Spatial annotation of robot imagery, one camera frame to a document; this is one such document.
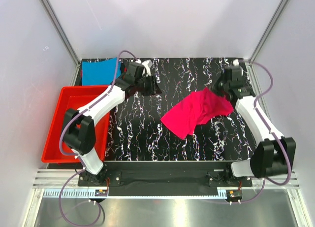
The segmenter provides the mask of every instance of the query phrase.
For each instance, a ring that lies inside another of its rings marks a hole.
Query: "marble tabletop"
[[[107,161],[211,161],[246,160],[255,141],[244,119],[232,112],[198,125],[181,140],[161,117],[191,92],[201,91],[234,58],[152,58],[152,72],[163,94],[133,97],[111,111]],[[244,78],[250,84],[248,75]]]

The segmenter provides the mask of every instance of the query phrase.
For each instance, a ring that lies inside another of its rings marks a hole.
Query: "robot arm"
[[[100,119],[118,104],[124,102],[136,92],[144,96],[161,94],[156,79],[151,75],[151,61],[142,64],[131,62],[126,72],[116,79],[115,85],[110,87],[90,103],[77,110],[68,109],[63,120],[63,128],[78,113],[86,110],[66,131],[63,141],[77,154],[84,163],[86,170],[92,175],[98,175],[103,168],[94,145],[96,141],[95,126]]]
[[[210,89],[218,96],[225,96],[235,110],[245,119],[252,131],[257,148],[251,159],[231,164],[231,176],[255,176],[257,178],[287,174],[287,165],[280,146],[271,133],[274,133],[284,146],[291,167],[295,154],[295,141],[286,138],[271,123],[257,103],[255,94],[243,80],[243,69],[239,65],[227,66],[217,82]]]

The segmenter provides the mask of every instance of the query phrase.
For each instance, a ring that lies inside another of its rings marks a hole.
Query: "back wall panel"
[[[246,57],[280,0],[50,0],[80,58]]]

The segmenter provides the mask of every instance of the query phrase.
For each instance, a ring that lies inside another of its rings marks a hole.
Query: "crumpled pink fabric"
[[[219,97],[205,88],[192,92],[170,109],[161,121],[180,139],[192,135],[196,125],[204,125],[218,115],[229,115],[233,106],[224,97]]]

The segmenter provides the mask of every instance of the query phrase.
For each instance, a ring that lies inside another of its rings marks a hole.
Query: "red plastic tray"
[[[44,163],[76,163],[79,162],[74,156],[64,156],[59,151],[59,138],[62,132],[63,117],[69,108],[78,109],[89,103],[98,95],[102,94],[108,86],[79,86],[62,88],[59,100],[56,106],[55,114],[51,122],[49,134],[47,137],[45,149],[41,160]],[[107,135],[110,114],[105,115],[95,128],[96,143],[95,150],[98,157],[105,160],[105,151],[107,147]],[[65,152],[72,152],[65,143],[63,143]]]

